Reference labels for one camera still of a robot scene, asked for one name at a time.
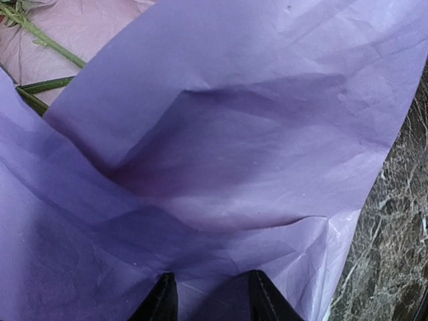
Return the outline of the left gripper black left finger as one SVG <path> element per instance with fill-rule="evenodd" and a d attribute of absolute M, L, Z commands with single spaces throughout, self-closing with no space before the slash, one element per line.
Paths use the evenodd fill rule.
<path fill-rule="evenodd" d="M 178 292 L 174 273 L 163 274 L 128 321 L 177 321 Z"/>

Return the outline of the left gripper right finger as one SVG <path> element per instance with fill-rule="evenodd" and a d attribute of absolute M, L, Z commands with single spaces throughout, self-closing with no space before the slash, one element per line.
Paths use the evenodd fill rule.
<path fill-rule="evenodd" d="M 261 270 L 249 272 L 249 306 L 251 320 L 304 321 Z"/>

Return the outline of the pink purple wrapping paper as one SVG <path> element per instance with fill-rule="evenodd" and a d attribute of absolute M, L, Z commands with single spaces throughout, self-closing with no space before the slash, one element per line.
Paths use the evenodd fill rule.
<path fill-rule="evenodd" d="M 1 23 L 1 319 L 322 320 L 427 59 L 426 1 L 54 1 Z M 28 85 L 72 76 L 36 96 Z"/>

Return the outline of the pink rose flower stem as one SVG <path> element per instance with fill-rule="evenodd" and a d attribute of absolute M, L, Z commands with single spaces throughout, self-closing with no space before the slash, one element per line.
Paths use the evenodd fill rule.
<path fill-rule="evenodd" d="M 46 8 L 54 5 L 54 1 L 2 1 L 1 2 L 1 23 L 8 28 L 18 26 L 35 37 L 33 41 L 36 45 L 48 47 L 63 58 L 72 62 L 75 66 L 82 69 L 86 66 L 86 62 L 79 58 L 74 53 L 54 41 L 51 37 L 45 34 L 39 27 L 30 21 L 28 15 L 30 12 Z M 29 107 L 39 116 L 43 116 L 49 106 L 40 100 L 36 95 L 54 89 L 66 87 L 74 78 L 64 77 L 53 80 L 45 80 L 28 85 L 20 85 L 16 80 L 13 81 L 15 90 Z"/>

